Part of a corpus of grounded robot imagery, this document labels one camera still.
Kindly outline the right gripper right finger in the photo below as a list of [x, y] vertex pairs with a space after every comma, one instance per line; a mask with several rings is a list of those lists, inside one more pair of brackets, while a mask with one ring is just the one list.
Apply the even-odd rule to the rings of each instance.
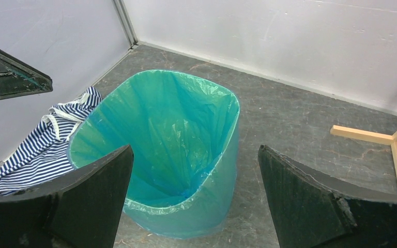
[[257, 156], [280, 247], [397, 247], [397, 194], [340, 180], [266, 145]]

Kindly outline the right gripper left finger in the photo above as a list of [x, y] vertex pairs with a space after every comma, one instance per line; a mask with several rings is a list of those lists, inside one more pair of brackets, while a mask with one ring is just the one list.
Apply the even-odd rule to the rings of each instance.
[[0, 247], [112, 247], [133, 167], [131, 146], [0, 196]]

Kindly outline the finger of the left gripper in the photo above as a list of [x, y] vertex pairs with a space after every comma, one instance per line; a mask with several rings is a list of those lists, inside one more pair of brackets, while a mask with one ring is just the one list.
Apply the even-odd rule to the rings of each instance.
[[52, 91], [50, 76], [0, 49], [0, 100]]

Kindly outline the blue white striped cloth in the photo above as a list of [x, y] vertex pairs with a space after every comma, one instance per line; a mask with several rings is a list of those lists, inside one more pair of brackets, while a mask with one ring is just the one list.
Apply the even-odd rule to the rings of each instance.
[[73, 171], [67, 158], [70, 139], [101, 101], [101, 93], [89, 87], [75, 100], [50, 107], [0, 167], [0, 195], [14, 194]]

